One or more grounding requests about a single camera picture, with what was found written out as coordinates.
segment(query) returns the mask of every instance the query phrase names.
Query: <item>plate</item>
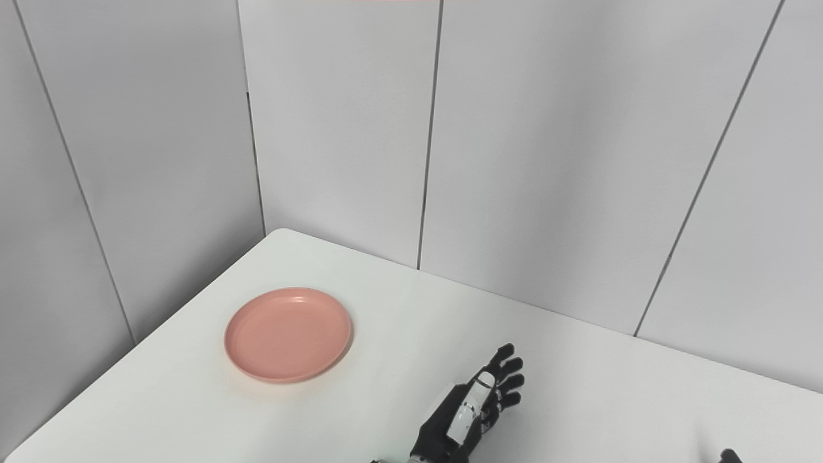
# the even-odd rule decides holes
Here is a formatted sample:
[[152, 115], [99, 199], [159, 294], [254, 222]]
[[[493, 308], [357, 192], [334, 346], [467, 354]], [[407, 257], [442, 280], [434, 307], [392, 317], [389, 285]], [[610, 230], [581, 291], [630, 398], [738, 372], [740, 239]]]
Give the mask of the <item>plate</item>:
[[311, 288], [283, 288], [246, 302], [226, 326], [226, 353], [262, 381], [317, 376], [346, 351], [351, 319], [334, 297]]

